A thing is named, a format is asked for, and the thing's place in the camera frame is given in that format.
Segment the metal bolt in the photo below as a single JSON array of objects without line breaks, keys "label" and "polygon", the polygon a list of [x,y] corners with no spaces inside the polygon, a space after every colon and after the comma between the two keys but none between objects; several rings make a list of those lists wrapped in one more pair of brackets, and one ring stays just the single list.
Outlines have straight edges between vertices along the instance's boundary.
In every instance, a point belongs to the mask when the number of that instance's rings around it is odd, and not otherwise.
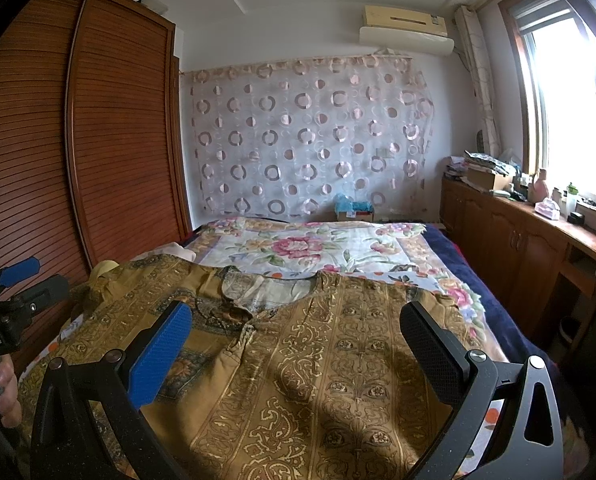
[{"label": "metal bolt", "polygon": [[51,368],[51,370],[57,370],[62,366],[63,362],[64,360],[62,357],[54,357],[51,361],[49,361],[49,368]]},{"label": "metal bolt", "polygon": [[483,363],[486,361],[486,354],[481,350],[472,350],[468,353],[473,361],[478,361],[479,363]]},{"label": "metal bolt", "polygon": [[531,357],[529,357],[529,363],[531,366],[537,368],[538,370],[542,370],[542,368],[544,368],[544,361],[540,356],[532,355]]},{"label": "metal bolt", "polygon": [[105,354],[105,361],[107,361],[108,363],[117,363],[118,361],[120,361],[122,357],[123,351],[114,348],[113,350],[110,350]]}]

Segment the orange dot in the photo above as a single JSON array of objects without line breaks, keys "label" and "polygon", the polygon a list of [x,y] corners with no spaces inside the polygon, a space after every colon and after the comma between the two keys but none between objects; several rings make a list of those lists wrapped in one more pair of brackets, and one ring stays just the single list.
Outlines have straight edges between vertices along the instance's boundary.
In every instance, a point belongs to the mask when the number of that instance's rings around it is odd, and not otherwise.
[{"label": "orange dot", "polygon": [[500,416],[500,412],[497,410],[497,408],[489,408],[489,411],[486,412],[486,415],[484,416],[484,420],[489,424],[495,424],[497,422],[498,416]]}]

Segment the wooden wardrobe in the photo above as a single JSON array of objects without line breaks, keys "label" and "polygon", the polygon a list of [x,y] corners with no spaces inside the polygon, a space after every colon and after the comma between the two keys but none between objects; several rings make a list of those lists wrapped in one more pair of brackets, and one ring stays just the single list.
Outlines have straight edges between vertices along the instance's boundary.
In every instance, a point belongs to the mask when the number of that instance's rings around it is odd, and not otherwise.
[{"label": "wooden wardrobe", "polygon": [[[0,38],[0,267],[72,285],[190,231],[174,24],[131,0],[31,0]],[[38,315],[22,370],[72,306]]]}]

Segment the air conditioner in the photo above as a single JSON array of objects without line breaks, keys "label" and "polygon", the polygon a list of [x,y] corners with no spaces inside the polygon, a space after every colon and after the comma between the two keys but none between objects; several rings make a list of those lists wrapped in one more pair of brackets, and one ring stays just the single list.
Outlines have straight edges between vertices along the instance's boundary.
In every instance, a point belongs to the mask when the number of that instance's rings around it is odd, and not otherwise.
[{"label": "air conditioner", "polygon": [[453,52],[453,40],[447,37],[446,23],[439,16],[415,10],[365,6],[363,18],[361,44],[436,56],[449,56]]}]

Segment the finger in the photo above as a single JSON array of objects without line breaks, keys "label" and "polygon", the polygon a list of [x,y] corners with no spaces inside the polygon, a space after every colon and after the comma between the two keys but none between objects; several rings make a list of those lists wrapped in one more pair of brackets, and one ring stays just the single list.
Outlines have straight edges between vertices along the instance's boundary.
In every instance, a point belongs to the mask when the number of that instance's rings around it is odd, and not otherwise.
[{"label": "finger", "polygon": [[0,360],[0,387],[4,388],[14,377],[14,363],[9,354],[3,355]]},{"label": "finger", "polygon": [[11,411],[0,420],[5,428],[15,428],[22,422],[22,406],[15,402]]},{"label": "finger", "polygon": [[14,407],[18,399],[18,382],[16,378],[12,378],[9,384],[5,386],[3,393],[0,395],[0,414],[7,415]]}]

